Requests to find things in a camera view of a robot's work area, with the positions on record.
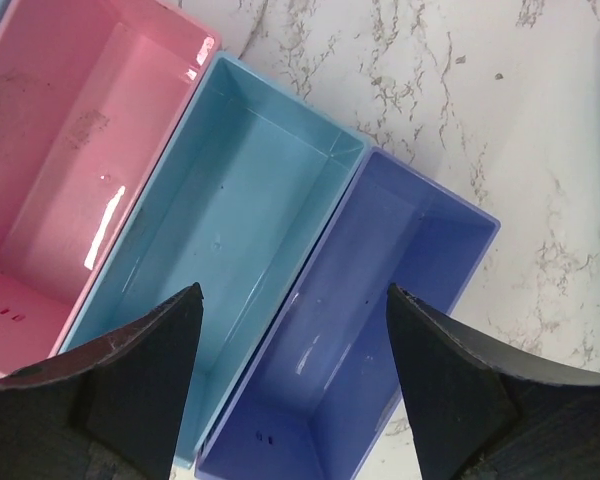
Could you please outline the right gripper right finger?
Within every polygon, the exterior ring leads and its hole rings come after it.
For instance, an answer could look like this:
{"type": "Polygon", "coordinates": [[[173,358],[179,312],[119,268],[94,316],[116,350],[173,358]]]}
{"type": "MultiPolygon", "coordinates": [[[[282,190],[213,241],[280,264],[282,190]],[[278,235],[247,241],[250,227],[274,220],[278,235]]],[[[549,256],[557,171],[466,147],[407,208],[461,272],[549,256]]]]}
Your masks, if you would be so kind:
{"type": "Polygon", "coordinates": [[[397,285],[386,320],[425,479],[600,479],[600,373],[529,354],[397,285]]]}

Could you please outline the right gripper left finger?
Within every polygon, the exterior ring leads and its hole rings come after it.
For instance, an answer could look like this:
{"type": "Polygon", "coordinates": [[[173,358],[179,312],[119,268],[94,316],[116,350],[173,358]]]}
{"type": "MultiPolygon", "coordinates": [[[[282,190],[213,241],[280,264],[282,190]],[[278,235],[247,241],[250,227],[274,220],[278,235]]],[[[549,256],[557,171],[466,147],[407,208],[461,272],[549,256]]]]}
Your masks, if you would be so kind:
{"type": "Polygon", "coordinates": [[[166,479],[203,319],[194,283],[0,378],[0,479],[166,479]]]}

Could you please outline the purple blue bin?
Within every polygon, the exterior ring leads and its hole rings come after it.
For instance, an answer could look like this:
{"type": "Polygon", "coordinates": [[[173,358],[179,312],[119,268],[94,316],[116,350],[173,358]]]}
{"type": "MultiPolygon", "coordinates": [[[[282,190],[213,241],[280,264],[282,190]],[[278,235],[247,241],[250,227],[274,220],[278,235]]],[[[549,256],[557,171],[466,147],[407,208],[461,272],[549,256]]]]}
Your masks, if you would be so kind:
{"type": "Polygon", "coordinates": [[[196,476],[354,478],[401,399],[388,288],[452,311],[499,227],[372,149],[203,444],[196,476]]]}

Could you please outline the pink bin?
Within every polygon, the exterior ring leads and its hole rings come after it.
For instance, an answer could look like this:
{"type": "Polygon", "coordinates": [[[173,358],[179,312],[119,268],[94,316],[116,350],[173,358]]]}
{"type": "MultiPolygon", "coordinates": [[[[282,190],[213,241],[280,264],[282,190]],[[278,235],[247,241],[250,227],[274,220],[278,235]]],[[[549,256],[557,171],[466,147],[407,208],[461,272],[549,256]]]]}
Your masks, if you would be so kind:
{"type": "Polygon", "coordinates": [[[220,35],[167,1],[0,22],[0,376],[55,355],[220,35]]]}

